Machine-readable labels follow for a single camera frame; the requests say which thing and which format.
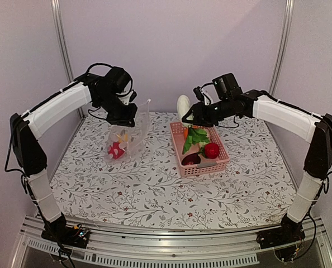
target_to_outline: floral pattern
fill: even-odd
[[[170,135],[175,113],[150,113],[144,149],[104,161],[110,125],[87,117],[51,181],[63,213],[94,221],[178,229],[279,223],[295,197],[291,178],[263,121],[237,118],[217,131],[230,162],[222,172],[182,178]],[[222,126],[232,126],[233,119]]]

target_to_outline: pink basket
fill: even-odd
[[[181,164],[182,161],[181,157],[182,158],[184,157],[182,155],[182,149],[184,145],[183,131],[186,129],[186,127],[184,127],[181,122],[172,122],[170,123],[170,127],[171,127],[172,141],[176,150],[178,166],[181,172],[181,176],[185,177],[185,176],[194,176],[199,174],[207,174],[211,172],[221,171],[226,168],[226,164],[227,162],[229,162],[229,156],[226,152],[226,149],[223,146],[223,143],[220,140],[220,136],[218,135],[214,127],[210,128],[201,127],[201,128],[207,129],[210,132],[211,142],[218,144],[218,146],[220,147],[219,156],[216,159],[206,159],[200,155],[201,163],[195,165],[187,165],[187,166]],[[185,154],[185,156],[197,151],[198,151],[197,146],[192,146],[191,149],[187,152],[187,154]]]

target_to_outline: red tomato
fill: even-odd
[[[205,146],[205,155],[207,158],[214,159],[220,154],[219,146],[214,143],[210,142]]]

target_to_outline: plastic bag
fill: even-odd
[[[105,162],[124,160],[135,157],[144,149],[143,140],[150,128],[148,101],[137,108],[135,127],[112,126],[106,142]]]

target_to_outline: purple eggplant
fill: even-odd
[[[201,162],[201,158],[198,156],[198,153],[195,152],[193,154],[187,155],[181,162],[183,166],[187,165],[195,165]]]

